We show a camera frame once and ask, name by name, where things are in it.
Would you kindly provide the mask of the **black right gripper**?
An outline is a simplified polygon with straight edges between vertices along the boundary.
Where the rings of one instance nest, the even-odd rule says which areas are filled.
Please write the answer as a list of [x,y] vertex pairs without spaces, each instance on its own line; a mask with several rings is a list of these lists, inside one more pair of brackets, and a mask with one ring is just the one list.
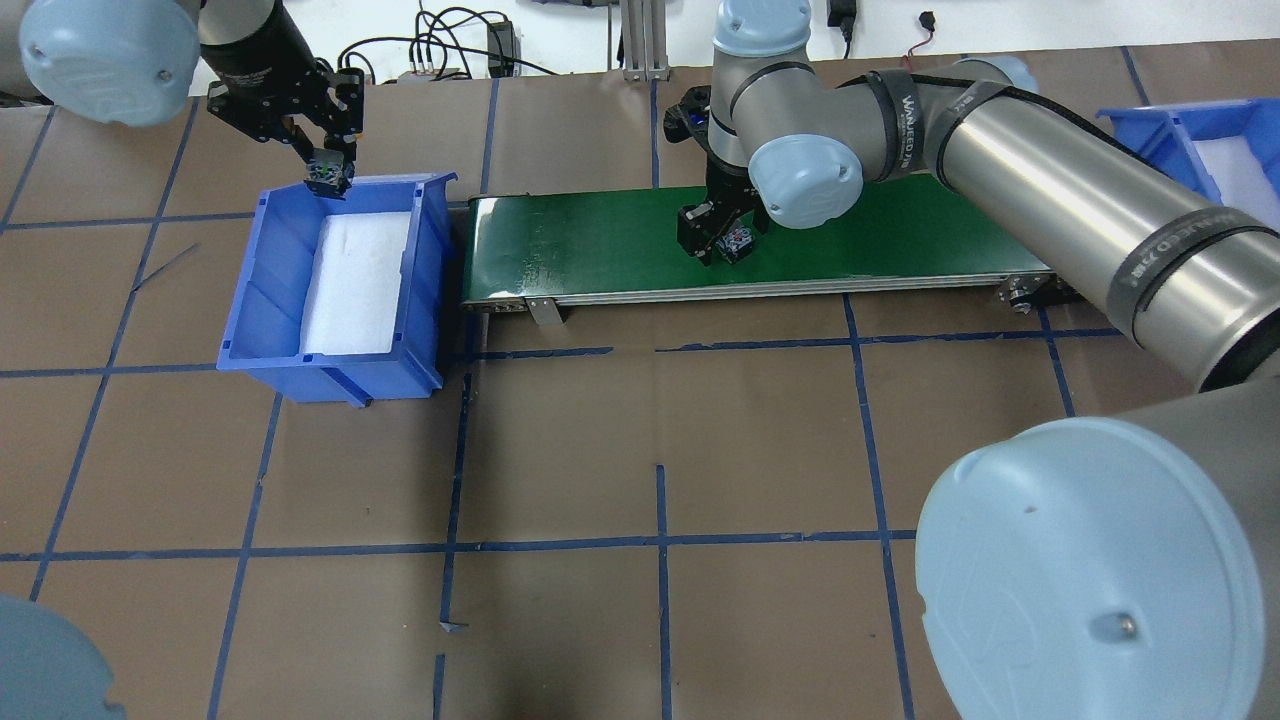
[[[716,242],[731,232],[733,223],[751,213],[754,225],[765,225],[765,209],[745,167],[733,165],[709,152],[705,178],[705,200],[681,206],[677,213],[677,242],[690,258],[709,266],[716,254]],[[736,263],[749,258],[755,250],[756,240],[769,233],[768,228],[754,225],[735,227]]]

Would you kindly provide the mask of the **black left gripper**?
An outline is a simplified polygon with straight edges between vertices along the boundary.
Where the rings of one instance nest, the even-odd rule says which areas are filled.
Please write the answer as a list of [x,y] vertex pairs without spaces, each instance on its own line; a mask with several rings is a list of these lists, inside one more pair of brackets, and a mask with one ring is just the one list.
[[279,140],[303,161],[307,181],[325,181],[323,149],[297,126],[303,117],[323,129],[323,146],[355,167],[364,132],[366,74],[335,69],[289,42],[207,46],[216,79],[207,88],[207,111],[256,140]]

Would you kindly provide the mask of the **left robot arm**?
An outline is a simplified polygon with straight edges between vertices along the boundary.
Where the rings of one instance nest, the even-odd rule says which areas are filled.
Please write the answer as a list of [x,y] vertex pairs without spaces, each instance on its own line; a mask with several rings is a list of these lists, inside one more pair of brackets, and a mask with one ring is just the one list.
[[[282,1],[35,1],[17,31],[32,85],[99,123],[155,126],[180,106],[198,61],[207,110],[242,135],[292,147],[305,183],[343,199],[364,129],[364,73],[320,60]],[[74,624],[3,596],[3,716],[123,719],[113,673]]]

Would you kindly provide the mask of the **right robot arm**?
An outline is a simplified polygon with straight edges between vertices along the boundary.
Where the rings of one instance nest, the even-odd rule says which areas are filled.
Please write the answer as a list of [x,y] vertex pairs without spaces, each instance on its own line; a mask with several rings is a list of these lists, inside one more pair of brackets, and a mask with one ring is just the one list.
[[975,450],[934,483],[915,578],[965,719],[1277,716],[1277,232],[1042,97],[1014,58],[827,88],[806,1],[723,1],[713,81],[666,113],[708,156],[677,237],[817,228],[868,182],[932,174],[1047,268],[1027,310],[1085,300],[1193,395]]

